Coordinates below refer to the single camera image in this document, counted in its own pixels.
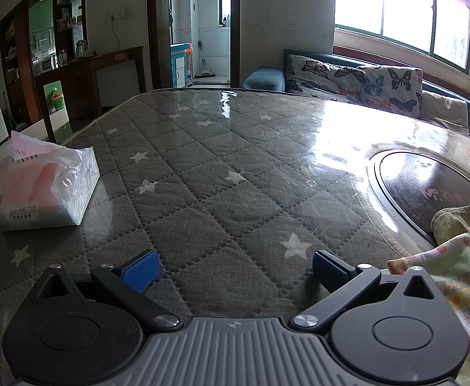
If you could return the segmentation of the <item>colourful patterned baby garment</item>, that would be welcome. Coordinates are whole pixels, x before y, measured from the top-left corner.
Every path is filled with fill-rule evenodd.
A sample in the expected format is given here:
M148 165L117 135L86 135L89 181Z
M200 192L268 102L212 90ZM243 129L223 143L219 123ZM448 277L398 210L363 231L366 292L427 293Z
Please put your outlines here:
M464 326L470 342L470 206L448 207L431 220L436 247L387 262L391 274L425 268ZM470 348L457 381L470 385Z

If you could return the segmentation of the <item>tissue pack in plastic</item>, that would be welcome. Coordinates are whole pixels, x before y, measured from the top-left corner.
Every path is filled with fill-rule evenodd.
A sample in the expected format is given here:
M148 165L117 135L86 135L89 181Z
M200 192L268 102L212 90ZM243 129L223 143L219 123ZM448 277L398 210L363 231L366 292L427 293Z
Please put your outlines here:
M73 149L13 132L0 162L0 227L78 226L100 178L91 147Z

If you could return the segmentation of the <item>dark wooden sideboard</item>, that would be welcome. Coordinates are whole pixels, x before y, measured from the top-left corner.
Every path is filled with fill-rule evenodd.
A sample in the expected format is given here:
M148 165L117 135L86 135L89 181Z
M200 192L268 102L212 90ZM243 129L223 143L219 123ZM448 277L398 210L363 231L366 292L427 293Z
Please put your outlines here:
M134 94L146 92L143 47L141 46L73 59L64 66L52 71L42 72L36 76L34 85L48 140L57 143L55 130L53 130L50 119L45 86L52 86L52 83L60 82L66 103L67 118L70 127L76 132L106 112L106 108L100 102L97 72L130 62L134 62L136 76L137 90Z

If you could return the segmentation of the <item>beige plain cushion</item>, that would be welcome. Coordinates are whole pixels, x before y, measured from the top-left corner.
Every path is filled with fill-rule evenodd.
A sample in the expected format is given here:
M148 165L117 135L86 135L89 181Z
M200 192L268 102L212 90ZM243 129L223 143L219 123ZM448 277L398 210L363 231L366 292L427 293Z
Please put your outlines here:
M468 106L458 98L423 91L420 119L464 136L470 136Z

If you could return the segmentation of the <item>square butterfly print cushion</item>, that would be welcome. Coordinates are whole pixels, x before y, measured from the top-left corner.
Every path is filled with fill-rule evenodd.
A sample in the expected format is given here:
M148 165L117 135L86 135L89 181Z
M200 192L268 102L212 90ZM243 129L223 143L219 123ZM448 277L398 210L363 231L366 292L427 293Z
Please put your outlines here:
M422 103L422 70L394 65L361 65L366 81L364 106L418 119Z

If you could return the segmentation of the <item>long butterfly print pillow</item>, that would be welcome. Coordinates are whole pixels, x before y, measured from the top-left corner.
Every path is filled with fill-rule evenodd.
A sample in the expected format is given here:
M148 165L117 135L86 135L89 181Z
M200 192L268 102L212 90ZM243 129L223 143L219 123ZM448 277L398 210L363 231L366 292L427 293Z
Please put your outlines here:
M332 65L289 54L285 61L285 89L307 98L363 105L361 88L366 77L358 68Z

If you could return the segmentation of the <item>blue sofa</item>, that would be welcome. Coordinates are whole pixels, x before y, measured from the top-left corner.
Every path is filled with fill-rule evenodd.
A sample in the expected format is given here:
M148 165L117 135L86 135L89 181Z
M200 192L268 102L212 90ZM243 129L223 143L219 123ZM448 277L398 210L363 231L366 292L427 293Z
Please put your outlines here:
M426 81L417 67L366 64L343 56L285 50L281 67L258 67L243 82L243 88L365 106L470 137L470 100Z

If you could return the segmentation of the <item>blue white small cabinet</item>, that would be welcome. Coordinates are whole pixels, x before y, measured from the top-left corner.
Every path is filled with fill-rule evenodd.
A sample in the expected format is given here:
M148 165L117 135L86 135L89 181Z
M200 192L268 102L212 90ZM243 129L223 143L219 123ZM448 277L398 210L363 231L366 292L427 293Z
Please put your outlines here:
M192 51L191 43L170 45L172 84L175 88L193 85Z

